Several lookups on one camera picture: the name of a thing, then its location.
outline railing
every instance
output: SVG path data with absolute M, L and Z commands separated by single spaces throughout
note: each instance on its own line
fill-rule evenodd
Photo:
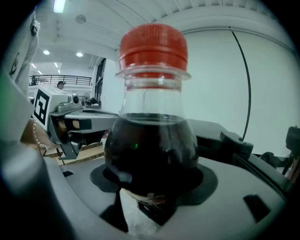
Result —
M 29 76 L 29 86 L 41 85 L 41 84 L 58 84 L 63 81 L 65 84 L 76 85 L 90 85 L 91 77 L 71 76 L 71 75 L 37 75 L 32 78 Z

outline balcony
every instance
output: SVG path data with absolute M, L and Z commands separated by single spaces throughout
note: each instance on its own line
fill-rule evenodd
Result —
M 63 81 L 66 85 L 84 85 L 89 86 L 91 77 L 83 76 L 71 76 L 71 75 L 38 75 L 35 76 L 35 80 L 29 76 L 29 86 L 36 86 L 42 84 L 54 84 L 57 85 L 59 81 Z
M 39 85 L 50 85 L 57 87 L 59 81 L 63 81 L 66 85 L 64 91 L 70 94 L 77 94 L 78 97 L 88 93 L 91 96 L 91 77 L 84 76 L 72 76 L 72 75 L 36 75 L 35 81 L 32 79 L 32 75 L 29 76 L 28 85 L 28 96 L 34 97 L 35 92 Z

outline black rubber pad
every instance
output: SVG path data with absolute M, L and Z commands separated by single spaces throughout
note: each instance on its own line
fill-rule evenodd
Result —
M 249 210 L 258 223 L 270 212 L 270 209 L 264 204 L 258 195 L 247 195 L 244 197 Z

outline white ceiling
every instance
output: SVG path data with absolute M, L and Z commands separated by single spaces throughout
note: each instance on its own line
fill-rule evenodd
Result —
M 78 15 L 86 23 L 78 24 Z M 276 17 L 256 0 L 66 0 L 53 12 L 53 0 L 36 10 L 41 23 L 39 48 L 68 49 L 112 60 L 122 36 L 144 23 L 164 23 L 183 33 L 209 29 L 252 32 L 293 49 Z
M 30 66 L 29 75 L 40 75 L 38 71 L 42 73 L 42 75 L 58 75 L 57 69 L 61 69 L 61 62 L 56 62 L 57 67 L 54 65 L 55 62 L 38 62 L 34 63 L 33 66 Z
M 50 52 L 49 55 L 43 54 L 44 50 Z M 88 66 L 92 59 L 92 55 L 88 53 L 83 53 L 82 57 L 76 56 L 77 51 L 72 51 L 69 49 L 59 49 L 54 45 L 50 45 L 47 48 L 38 47 L 36 54 L 33 58 L 33 63 L 42 63 L 42 62 L 67 62 L 72 64 L 80 64 Z

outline ceiling light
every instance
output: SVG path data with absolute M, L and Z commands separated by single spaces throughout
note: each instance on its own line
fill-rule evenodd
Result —
M 53 12 L 62 13 L 66 0 L 54 0 Z

